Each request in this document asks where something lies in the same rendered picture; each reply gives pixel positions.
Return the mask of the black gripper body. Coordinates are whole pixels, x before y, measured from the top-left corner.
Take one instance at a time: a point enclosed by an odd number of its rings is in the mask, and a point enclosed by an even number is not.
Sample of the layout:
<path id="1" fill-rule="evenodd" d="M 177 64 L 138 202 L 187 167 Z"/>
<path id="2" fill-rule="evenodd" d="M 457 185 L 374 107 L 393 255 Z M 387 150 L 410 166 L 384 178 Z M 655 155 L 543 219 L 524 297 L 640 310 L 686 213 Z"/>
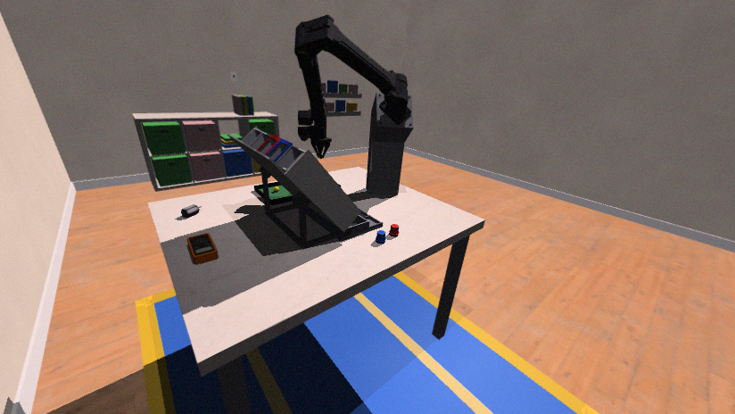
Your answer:
<path id="1" fill-rule="evenodd" d="M 319 126 L 315 126 L 315 125 L 314 125 L 314 127 L 320 128 Z M 326 144 L 330 144 L 330 142 L 332 142 L 332 138 L 326 137 L 326 126 L 324 126 L 322 128 L 324 128 L 324 138 L 323 139 L 316 139 L 314 137 L 310 137 L 310 142 L 312 142 L 312 143 L 314 143 L 316 145 L 326 145 Z"/>

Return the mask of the red square band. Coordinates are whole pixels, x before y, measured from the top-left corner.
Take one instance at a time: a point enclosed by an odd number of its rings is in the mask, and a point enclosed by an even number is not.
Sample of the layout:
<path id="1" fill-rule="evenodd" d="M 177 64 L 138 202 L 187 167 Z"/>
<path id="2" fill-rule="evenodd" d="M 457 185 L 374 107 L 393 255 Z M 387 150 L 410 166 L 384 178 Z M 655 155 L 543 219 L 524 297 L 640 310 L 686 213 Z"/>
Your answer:
<path id="1" fill-rule="evenodd" d="M 282 139 L 282 138 L 280 138 L 280 137 L 277 137 L 277 136 L 271 135 L 271 136 L 270 136 L 270 137 L 269 137 L 269 138 L 268 138 L 268 139 L 267 139 L 267 140 L 266 140 L 266 141 L 265 141 L 265 142 L 264 142 L 264 143 L 263 143 L 263 144 L 262 144 L 262 145 L 261 145 L 261 146 L 260 146 L 260 147 L 259 147 L 259 148 L 257 149 L 257 151 L 259 151 L 259 150 L 261 149 L 261 147 L 262 147 L 262 146 L 264 146 L 264 145 L 265 145 L 265 144 L 266 144 L 266 143 L 267 143 L 267 142 L 269 141 L 269 139 L 270 139 L 270 138 L 273 138 L 273 139 L 275 139 L 275 140 L 276 140 L 276 142 L 275 142 L 275 143 L 274 143 L 274 144 L 273 144 L 273 145 L 272 145 L 272 146 L 271 146 L 271 147 L 270 147 L 270 148 L 269 148 L 269 149 L 268 149 L 268 150 L 267 150 L 267 151 L 266 151 L 266 152 L 264 153 L 265 155 L 266 155 L 266 154 L 267 154 L 267 153 L 268 153 L 268 152 L 269 152 L 269 151 L 270 151 L 270 150 L 271 150 L 271 149 L 272 149 L 272 148 L 273 148 L 273 147 L 274 147 L 274 146 L 275 146 L 275 145 L 276 145 L 276 144 L 277 144 L 277 143 L 278 143 L 278 142 L 279 142 L 279 141 L 280 141 L 281 139 Z"/>

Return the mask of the blue square band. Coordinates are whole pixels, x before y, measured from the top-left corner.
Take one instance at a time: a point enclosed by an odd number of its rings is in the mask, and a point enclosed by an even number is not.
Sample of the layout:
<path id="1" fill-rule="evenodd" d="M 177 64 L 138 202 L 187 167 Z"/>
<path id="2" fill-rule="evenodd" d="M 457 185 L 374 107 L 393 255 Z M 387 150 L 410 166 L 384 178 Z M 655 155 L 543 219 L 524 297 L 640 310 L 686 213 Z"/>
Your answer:
<path id="1" fill-rule="evenodd" d="M 286 150 L 287 150 L 287 149 L 288 149 L 288 148 L 289 148 L 289 147 L 290 147 L 290 146 L 292 145 L 292 143 L 290 143 L 290 142 L 288 142 L 288 141 L 286 141 L 286 140 L 284 140 L 284 139 L 281 139 L 281 140 L 280 140 L 280 141 L 279 141 L 279 142 L 278 142 L 278 143 L 277 143 L 277 144 L 276 144 L 276 145 L 275 145 L 275 146 L 274 146 L 274 147 L 273 147 L 273 148 L 272 148 L 272 149 L 271 149 L 271 150 L 270 150 L 270 151 L 269 151 L 269 152 L 268 152 L 268 153 L 266 154 L 266 156 L 269 156 L 269 155 L 270 155 L 270 154 L 271 154 L 271 153 L 272 153 L 272 152 L 273 152 L 273 151 L 274 151 L 274 150 L 275 150 L 275 149 L 276 149 L 276 148 L 277 148 L 277 147 L 279 146 L 279 144 L 280 144 L 280 143 L 282 143 L 282 144 L 285 144 L 285 145 L 287 145 L 287 147 L 286 147 L 286 148 L 284 149 L 284 151 L 283 151 L 283 152 L 281 152 L 281 154 L 279 154 L 279 155 L 278 155 L 278 156 L 276 157 L 276 159 L 275 159 L 274 161 L 272 160 L 273 162 L 276 162 L 276 161 L 277 161 L 277 160 L 278 160 L 278 159 L 279 159 L 279 158 L 280 158 L 280 157 L 281 157 L 281 156 L 282 156 L 282 155 L 283 155 L 283 154 L 285 153 L 285 151 L 286 151 Z"/>

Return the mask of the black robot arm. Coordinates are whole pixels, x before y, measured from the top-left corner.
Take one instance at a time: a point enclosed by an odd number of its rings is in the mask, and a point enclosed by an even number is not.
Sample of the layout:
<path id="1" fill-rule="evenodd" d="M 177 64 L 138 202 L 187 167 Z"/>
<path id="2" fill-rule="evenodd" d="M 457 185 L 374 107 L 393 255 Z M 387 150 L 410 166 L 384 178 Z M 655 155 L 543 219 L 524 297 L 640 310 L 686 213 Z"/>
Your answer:
<path id="1" fill-rule="evenodd" d="M 379 107 L 397 125 L 411 114 L 411 110 L 407 107 L 407 77 L 393 70 L 389 70 L 389 73 L 351 42 L 334 24 L 334 19 L 330 15 L 325 15 L 301 22 L 295 31 L 294 53 L 298 58 L 300 69 L 313 69 L 302 70 L 310 99 L 310 109 L 298 111 L 299 125 L 309 126 L 298 127 L 298 135 L 302 141 L 306 141 L 309 137 L 324 138 L 322 127 L 326 126 L 326 100 L 323 96 L 317 56 L 322 50 L 334 55 L 374 84 L 384 94 L 384 100 Z M 320 128 L 311 126 L 313 122 Z"/>

